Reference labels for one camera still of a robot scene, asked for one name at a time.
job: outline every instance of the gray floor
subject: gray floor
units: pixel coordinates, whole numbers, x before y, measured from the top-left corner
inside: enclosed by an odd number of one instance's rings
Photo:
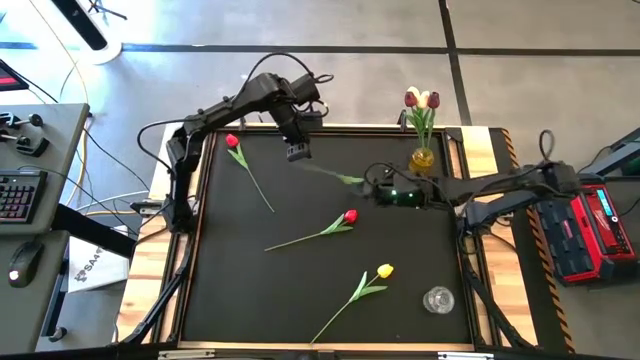
[[[0,58],[57,97],[69,59],[28,5],[3,5],[9,12],[0,23],[0,39],[35,42],[42,49],[0,50]],[[188,5],[105,0],[104,5],[129,16],[126,22],[107,20],[111,33],[130,43],[445,46],[437,0],[192,0]],[[640,49],[640,4],[631,0],[449,0],[448,7],[459,47]],[[92,16],[103,21],[102,15]],[[77,43],[77,35],[52,18],[63,40]],[[235,93],[261,55],[125,52],[102,66],[81,62],[96,114],[91,133],[150,182],[155,164],[135,147],[137,129],[184,117]],[[331,105],[329,122],[394,123],[404,90],[416,85],[442,94],[439,124],[461,123],[446,55],[300,57],[316,73],[336,75],[321,88]],[[460,56],[460,64],[473,124],[509,129],[521,163],[540,160],[537,135],[544,128],[557,138],[553,158],[581,167],[640,124],[640,57]],[[291,77],[302,73],[286,59],[271,59],[261,69]],[[73,75],[63,100],[82,99]],[[29,93],[0,96],[2,103],[20,101],[36,100]],[[155,129],[145,137],[152,151],[161,134]],[[89,172],[98,198],[142,189],[91,145]],[[631,221],[638,214],[630,215]],[[561,292],[579,352],[639,357],[640,286]],[[43,341],[39,349],[108,343],[121,293],[122,286],[113,286],[70,295],[60,323],[71,334],[56,344]]]

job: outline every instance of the flower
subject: flower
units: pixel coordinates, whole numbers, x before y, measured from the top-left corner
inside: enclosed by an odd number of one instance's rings
[[[418,98],[420,98],[420,91],[412,86],[404,94],[404,104],[408,107],[416,106]]]
[[[429,101],[429,92],[428,91],[423,91],[422,94],[420,94],[420,97],[418,98],[418,107],[420,109],[424,109],[427,107],[427,101]]]
[[[347,224],[353,224],[358,219],[358,211],[357,210],[349,210],[344,214],[344,220]]]
[[[240,144],[240,140],[238,140],[237,137],[231,134],[227,135],[226,140],[227,140],[227,145],[229,145],[229,147],[231,148],[235,148],[236,146],[238,146],[238,144]]]
[[[437,92],[432,92],[431,96],[429,97],[429,100],[427,101],[427,106],[429,106],[432,109],[437,109],[438,106],[440,106],[440,94],[438,94]]]
[[[380,277],[383,279],[388,278],[392,272],[393,272],[393,266],[389,264],[380,265],[378,267],[378,275],[380,275]]]

